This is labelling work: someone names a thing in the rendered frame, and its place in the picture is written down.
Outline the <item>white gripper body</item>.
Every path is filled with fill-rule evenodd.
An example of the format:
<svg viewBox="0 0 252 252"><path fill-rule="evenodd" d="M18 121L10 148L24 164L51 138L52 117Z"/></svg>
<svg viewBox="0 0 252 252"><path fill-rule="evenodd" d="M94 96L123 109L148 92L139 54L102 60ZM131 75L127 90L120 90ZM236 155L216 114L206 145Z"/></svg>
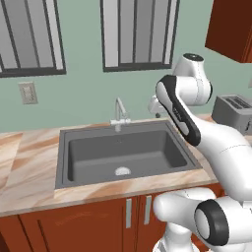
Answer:
<svg viewBox="0 0 252 252"><path fill-rule="evenodd" d="M165 109L159 103L156 95L153 95L149 105L148 105L149 113L153 114L156 118L160 118L163 113L165 113Z"/></svg>

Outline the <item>silver sink faucet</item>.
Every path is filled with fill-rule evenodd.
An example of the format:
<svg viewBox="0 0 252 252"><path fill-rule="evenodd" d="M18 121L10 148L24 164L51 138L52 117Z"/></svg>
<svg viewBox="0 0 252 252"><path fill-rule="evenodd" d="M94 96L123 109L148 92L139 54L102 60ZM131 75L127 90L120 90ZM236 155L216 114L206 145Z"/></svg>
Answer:
<svg viewBox="0 0 252 252"><path fill-rule="evenodd" d="M122 100L118 97L115 100L115 118L110 121L110 125L115 128L116 132L121 131L121 126L130 124L131 119L126 111L126 108L123 105Z"/></svg>

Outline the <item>grey kitchen sink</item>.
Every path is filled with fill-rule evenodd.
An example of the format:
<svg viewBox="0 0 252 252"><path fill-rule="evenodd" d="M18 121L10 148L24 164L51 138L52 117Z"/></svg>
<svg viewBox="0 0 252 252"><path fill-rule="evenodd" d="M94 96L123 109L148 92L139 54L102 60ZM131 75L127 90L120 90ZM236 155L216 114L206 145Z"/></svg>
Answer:
<svg viewBox="0 0 252 252"><path fill-rule="evenodd" d="M167 120L62 130L57 189L199 169Z"/></svg>

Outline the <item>dark-framed window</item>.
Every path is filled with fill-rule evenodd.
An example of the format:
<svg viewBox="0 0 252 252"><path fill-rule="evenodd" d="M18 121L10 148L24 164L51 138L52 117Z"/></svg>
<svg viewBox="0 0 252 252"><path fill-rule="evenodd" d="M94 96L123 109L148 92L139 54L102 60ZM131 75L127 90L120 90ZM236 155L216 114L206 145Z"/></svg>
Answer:
<svg viewBox="0 0 252 252"><path fill-rule="evenodd" d="M180 0L100 0L104 72L170 69Z"/></svg>
<svg viewBox="0 0 252 252"><path fill-rule="evenodd" d="M0 78L65 74L57 0L0 0Z"/></svg>

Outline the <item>grey toaster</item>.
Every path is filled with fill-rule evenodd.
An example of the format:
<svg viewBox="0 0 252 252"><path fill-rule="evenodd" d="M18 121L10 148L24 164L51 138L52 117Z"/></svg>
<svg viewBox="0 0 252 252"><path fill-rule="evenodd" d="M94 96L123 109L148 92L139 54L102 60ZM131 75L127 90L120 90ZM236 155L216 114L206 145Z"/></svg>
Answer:
<svg viewBox="0 0 252 252"><path fill-rule="evenodd" d="M212 118L219 124L235 128L242 135L252 135L252 99L240 94L218 95Z"/></svg>

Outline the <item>red-brown cupboard door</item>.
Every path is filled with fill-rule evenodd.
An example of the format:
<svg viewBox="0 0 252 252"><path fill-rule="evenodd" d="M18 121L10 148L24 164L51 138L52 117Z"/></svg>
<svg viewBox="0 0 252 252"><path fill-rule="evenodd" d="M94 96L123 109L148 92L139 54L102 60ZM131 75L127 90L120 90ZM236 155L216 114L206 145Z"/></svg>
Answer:
<svg viewBox="0 0 252 252"><path fill-rule="evenodd" d="M219 183L208 184L204 185L203 187L210 188L217 197L225 196L224 189ZM135 252L152 252L155 244L165 232L166 222L158 220L153 211L154 198L162 193L165 192L157 192L139 197L138 234L136 238ZM151 200L151 207L150 213L147 214L147 217L149 217L149 222L145 223L147 200ZM199 248L200 252L207 252L209 250L209 248L204 245L195 234L192 234L191 238L192 242L197 246L197 248Z"/></svg>
<svg viewBox="0 0 252 252"><path fill-rule="evenodd" d="M22 214L20 220L33 252L134 252L138 200L131 198L126 228L126 199Z"/></svg>
<svg viewBox="0 0 252 252"><path fill-rule="evenodd" d="M32 252L18 216L0 218L0 252Z"/></svg>

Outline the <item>red-brown wall cupboard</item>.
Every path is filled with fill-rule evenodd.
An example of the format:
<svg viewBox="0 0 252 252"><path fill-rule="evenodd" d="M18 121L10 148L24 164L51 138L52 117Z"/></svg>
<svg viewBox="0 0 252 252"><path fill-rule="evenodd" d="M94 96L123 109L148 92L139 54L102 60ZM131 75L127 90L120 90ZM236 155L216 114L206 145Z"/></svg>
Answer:
<svg viewBox="0 0 252 252"><path fill-rule="evenodd" d="M214 0L205 46L252 63L252 0Z"/></svg>

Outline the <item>grey wall outlet plate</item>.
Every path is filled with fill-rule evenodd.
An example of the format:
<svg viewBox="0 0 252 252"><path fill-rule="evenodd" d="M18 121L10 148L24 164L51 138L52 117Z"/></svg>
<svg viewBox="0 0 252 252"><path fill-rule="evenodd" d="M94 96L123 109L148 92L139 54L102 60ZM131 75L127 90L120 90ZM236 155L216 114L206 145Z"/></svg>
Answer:
<svg viewBox="0 0 252 252"><path fill-rule="evenodd" d="M33 82L19 83L23 104L38 104Z"/></svg>

